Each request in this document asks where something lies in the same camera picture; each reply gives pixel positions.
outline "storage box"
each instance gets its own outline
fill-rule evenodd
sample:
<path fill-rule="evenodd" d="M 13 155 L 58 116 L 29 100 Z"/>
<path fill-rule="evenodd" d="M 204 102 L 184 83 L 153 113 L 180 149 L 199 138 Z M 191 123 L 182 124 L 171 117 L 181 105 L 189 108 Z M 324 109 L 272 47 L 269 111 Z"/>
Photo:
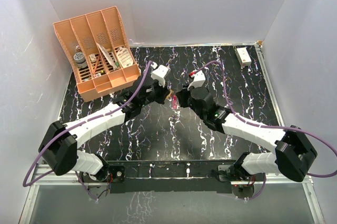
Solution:
<path fill-rule="evenodd" d="M 130 87 L 140 76 L 138 64 L 130 51 L 122 18 L 116 6 L 54 23 L 54 29 L 73 68 L 78 92 L 84 101 Z M 96 43 L 110 51 L 110 54 L 114 53 L 115 57 L 116 50 L 124 46 L 132 56 L 134 64 L 123 68 L 119 63 L 120 67 L 114 70 Z M 81 48 L 88 64 L 81 69 L 74 61 L 77 46 Z M 92 63 L 90 54 L 95 55 L 96 62 Z M 99 57 L 101 59 L 94 72 Z"/>

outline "cylindrical container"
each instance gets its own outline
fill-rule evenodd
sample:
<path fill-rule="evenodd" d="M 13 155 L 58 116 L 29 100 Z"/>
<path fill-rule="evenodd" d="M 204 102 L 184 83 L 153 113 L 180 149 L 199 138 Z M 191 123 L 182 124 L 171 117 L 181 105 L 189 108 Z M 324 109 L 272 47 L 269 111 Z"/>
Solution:
<path fill-rule="evenodd" d="M 82 52 L 77 52 L 74 55 L 74 61 L 77 64 L 78 68 L 80 68 L 80 69 L 88 66 L 88 64 L 85 60 L 84 54 Z"/>

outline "pink object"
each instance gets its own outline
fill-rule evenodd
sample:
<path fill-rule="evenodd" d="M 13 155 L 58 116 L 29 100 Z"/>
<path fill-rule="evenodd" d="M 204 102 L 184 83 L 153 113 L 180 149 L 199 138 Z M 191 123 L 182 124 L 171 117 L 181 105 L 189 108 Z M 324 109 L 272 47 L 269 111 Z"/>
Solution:
<path fill-rule="evenodd" d="M 178 100 L 177 100 L 177 96 L 173 95 L 173 98 L 172 98 L 172 107 L 173 109 L 177 109 L 178 107 Z"/>

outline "black marble surface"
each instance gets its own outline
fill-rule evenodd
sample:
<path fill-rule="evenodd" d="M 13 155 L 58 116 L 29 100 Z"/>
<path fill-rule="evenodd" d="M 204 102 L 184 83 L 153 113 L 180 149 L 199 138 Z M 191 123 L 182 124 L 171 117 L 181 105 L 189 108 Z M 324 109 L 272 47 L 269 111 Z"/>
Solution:
<path fill-rule="evenodd" d="M 251 67 L 241 68 L 235 46 L 201 47 L 141 47 L 132 53 L 143 72 L 149 60 L 171 69 L 168 85 L 178 91 L 188 80 L 188 73 L 211 60 L 220 59 L 225 65 L 227 91 L 234 109 L 246 118 L 268 125 L 277 125 L 270 95 L 263 78 L 254 46 L 247 46 L 252 58 Z M 226 105 L 222 90 L 221 71 L 211 66 L 204 71 L 206 86 L 215 101 Z M 63 123 L 93 113 L 118 94 L 114 93 L 85 103 L 77 92 L 71 76 L 60 120 Z M 189 108 L 172 108 L 152 103 L 143 108 L 135 119 L 122 126 L 110 128 L 82 146 L 86 152 L 98 153 L 106 160 L 200 160 L 239 158 L 242 152 L 265 152 L 249 141 L 209 130 Z"/>

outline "metal frame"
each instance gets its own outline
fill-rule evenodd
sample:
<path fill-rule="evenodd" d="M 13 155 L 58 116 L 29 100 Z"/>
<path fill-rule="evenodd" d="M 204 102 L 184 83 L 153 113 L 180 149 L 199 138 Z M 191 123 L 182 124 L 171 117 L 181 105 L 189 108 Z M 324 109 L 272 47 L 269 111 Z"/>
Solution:
<path fill-rule="evenodd" d="M 258 60 L 260 62 L 261 65 L 261 69 L 262 69 L 262 73 L 271 97 L 271 101 L 273 104 L 273 108 L 275 110 L 275 114 L 277 117 L 277 120 L 279 122 L 280 125 L 284 126 L 284 121 L 283 118 L 281 116 L 281 112 L 279 109 L 279 106 L 277 104 L 276 98 L 275 98 L 275 93 L 274 90 L 272 88 L 268 73 L 267 73 L 267 69 L 265 66 L 265 62 L 264 62 L 264 57 L 261 51 L 260 46 L 258 45 L 258 43 L 245 43 L 245 44 L 231 44 L 231 43 L 225 43 L 225 44 L 191 44 L 191 45 L 177 45 L 177 46 L 228 46 L 228 45 L 243 45 L 243 46 L 249 46 L 249 45 L 254 45 L 255 46 L 255 50 L 257 53 L 257 57 Z M 51 168 L 49 167 L 49 165 L 37 165 L 34 174 L 33 174 L 33 178 L 34 177 L 38 177 L 41 174 L 46 173 L 47 171 L 51 170 Z M 292 184 L 292 183 L 297 183 L 294 181 L 291 181 L 289 179 L 287 179 L 285 176 L 283 175 L 274 175 L 274 174 L 269 174 L 266 175 L 267 184 Z M 106 183 L 99 183 L 99 182 L 91 182 L 91 183 L 86 183 L 87 185 L 90 186 L 106 186 Z M 231 184 L 233 185 L 241 185 L 241 184 L 246 184 L 245 181 L 235 181 L 235 182 L 231 182 Z M 75 186 L 81 186 L 80 183 L 78 183 L 77 181 L 77 176 L 75 175 L 74 171 L 70 171 L 69 173 L 63 175 L 63 176 L 56 176 L 55 174 L 49 174 L 45 177 L 43 177 L 42 179 L 40 179 L 39 181 L 37 181 L 34 185 L 30 186 L 29 192 L 28 192 L 28 196 L 26 199 L 26 203 L 19 221 L 19 224 L 26 224 L 29 223 L 32 213 L 33 213 L 33 209 L 34 209 L 34 205 L 36 202 L 36 198 L 38 195 L 38 190 L 39 190 L 39 186 L 42 185 L 56 185 L 56 186 L 61 186 L 61 185 L 75 185 Z M 308 205 L 310 207 L 311 210 L 311 214 L 313 217 L 313 220 L 315 223 L 317 224 L 324 224 L 324 218 L 322 215 L 322 211 L 320 209 L 315 191 L 313 189 L 313 182 L 310 176 L 306 176 L 302 182 L 303 185 L 303 189 L 308 201 Z"/>

